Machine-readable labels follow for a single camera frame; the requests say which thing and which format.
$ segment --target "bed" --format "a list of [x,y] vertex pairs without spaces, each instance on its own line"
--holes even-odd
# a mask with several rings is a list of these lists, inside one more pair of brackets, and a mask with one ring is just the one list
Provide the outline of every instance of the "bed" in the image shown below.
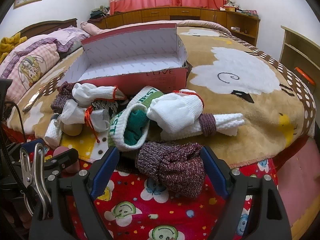
[[[39,23],[25,28],[22,33],[35,37],[69,25],[76,26],[75,19],[64,22]],[[262,177],[264,174],[269,174],[276,184],[278,183],[276,167],[280,168],[283,165],[280,173],[282,175],[281,181],[285,185],[284,178],[289,177],[291,172],[295,172],[299,165],[295,165],[295,168],[287,169],[285,172],[283,170],[292,158],[296,158],[294,155],[296,152],[310,152],[310,149],[304,149],[304,147],[313,143],[311,139],[308,139],[308,135],[313,135],[314,132],[316,109],[308,88],[281,63],[256,47],[232,36],[230,32],[223,28],[217,28],[209,22],[203,23],[202,21],[180,22],[177,28],[188,53],[188,62],[192,66],[187,88],[195,90],[203,98],[204,111],[215,114],[240,112],[244,113],[246,117],[246,125],[239,128],[236,137],[229,138],[217,134],[210,140],[197,136],[179,142],[196,141],[201,144],[209,144],[217,156],[224,159],[229,166],[239,167],[248,176]],[[53,114],[50,104],[58,93],[56,90],[57,83],[63,77],[64,72],[82,53],[82,48],[77,49],[65,59],[59,61],[17,103],[19,108],[22,109],[40,88],[45,87],[43,96],[28,113],[22,114],[24,130],[29,139],[44,137]],[[221,62],[229,63],[232,68],[226,69],[220,64]],[[210,67],[212,63],[216,67],[214,71]],[[252,71],[248,71],[246,64],[252,67]],[[254,80],[257,76],[264,78]],[[244,80],[244,82],[241,84],[234,83],[237,80]],[[23,141],[20,120],[16,110],[12,110],[3,127],[11,138]],[[154,133],[150,135],[149,139],[158,140],[157,136]],[[81,140],[90,145],[90,150],[79,143]],[[74,147],[79,151],[81,168],[84,169],[90,167],[90,162],[96,157],[95,152],[101,147],[101,145],[97,146],[95,144],[90,131],[86,129],[81,134],[81,138],[75,139],[64,136],[61,144]],[[278,155],[282,151],[287,151],[287,153]],[[319,162],[317,159],[318,150],[313,147],[312,152],[313,155],[310,159],[315,161],[312,171],[316,172],[316,163]],[[50,156],[51,154],[52,151],[49,150],[47,155]],[[275,158],[274,164],[272,157],[275,156],[278,156],[278,158]],[[147,239],[148,232],[155,227],[153,220],[155,214],[150,213],[150,210],[139,201],[140,199],[137,200],[144,189],[147,189],[147,178],[141,174],[115,171],[110,181],[108,192],[106,191],[105,196],[101,196],[95,201],[98,212],[102,217],[105,217],[106,227],[112,232],[115,239],[125,239],[128,236],[131,236],[132,239]],[[298,191],[292,187],[284,188],[286,192]],[[290,212],[296,205],[289,202],[288,196],[285,196],[280,183],[279,190],[285,198],[284,203],[292,226],[292,236],[294,239],[299,239],[313,221],[315,214],[320,210],[320,190],[313,191],[312,199],[308,200],[308,205],[295,212]],[[117,196],[121,198],[124,191],[130,192],[130,194],[127,194],[123,201],[134,203],[136,208],[135,214],[127,217],[128,221],[126,221],[125,227],[119,220],[112,219],[108,213],[118,205]],[[205,239],[217,221],[224,204],[223,200],[215,194],[208,178],[206,178],[203,192],[196,201],[192,202],[190,199],[166,190],[159,192],[159,197],[160,200],[159,198],[146,197],[146,201],[149,201],[150,204],[164,209],[163,214],[157,214],[164,217],[164,220],[158,220],[157,223],[172,223],[175,225],[176,230],[180,233],[180,238],[177,239],[181,240],[194,239],[194,237]],[[72,198],[69,201],[78,237],[85,239],[81,223],[77,220]],[[250,197],[248,196],[244,205],[243,217],[248,213],[250,203]],[[310,208],[313,208],[312,214],[308,211]],[[186,226],[175,222],[186,218],[188,218],[188,221],[185,221]],[[197,225],[193,231],[188,228],[191,223]],[[235,239],[241,238],[241,231],[239,232],[239,234],[235,234]]]

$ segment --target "yellow plush fabric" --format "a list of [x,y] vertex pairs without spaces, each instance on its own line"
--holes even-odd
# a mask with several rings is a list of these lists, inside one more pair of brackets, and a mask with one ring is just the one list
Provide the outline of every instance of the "yellow plush fabric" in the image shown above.
[[0,64],[3,62],[6,56],[18,45],[25,42],[27,37],[20,37],[21,33],[16,33],[11,38],[4,37],[0,41]]

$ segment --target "brown ball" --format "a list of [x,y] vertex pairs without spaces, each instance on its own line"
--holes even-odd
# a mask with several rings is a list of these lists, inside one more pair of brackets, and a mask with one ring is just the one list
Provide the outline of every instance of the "brown ball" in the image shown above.
[[77,136],[82,132],[82,123],[64,124],[60,123],[61,131],[70,136]]

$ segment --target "tan blanket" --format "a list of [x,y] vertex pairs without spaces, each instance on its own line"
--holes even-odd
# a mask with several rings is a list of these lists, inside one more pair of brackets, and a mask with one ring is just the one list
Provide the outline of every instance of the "tan blanket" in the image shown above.
[[[236,137],[216,134],[180,142],[209,145],[219,158],[238,167],[275,156],[312,127],[316,113],[312,95],[275,59],[219,30],[178,27],[178,33],[193,66],[187,88],[203,98],[204,113],[242,113],[246,121]],[[53,114],[50,104],[58,93],[55,85],[82,52],[80,49],[57,64],[18,103],[22,109],[50,81],[44,96],[28,113],[22,113],[27,134],[44,136]],[[12,112],[7,126],[21,131],[17,111]]]

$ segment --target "cardboard box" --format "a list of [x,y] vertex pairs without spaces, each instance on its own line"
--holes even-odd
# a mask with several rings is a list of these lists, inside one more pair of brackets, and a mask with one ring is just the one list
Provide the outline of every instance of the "cardboard box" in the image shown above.
[[187,52],[176,24],[123,27],[82,41],[84,53],[59,81],[118,86],[126,95],[144,86],[164,93],[186,87]]

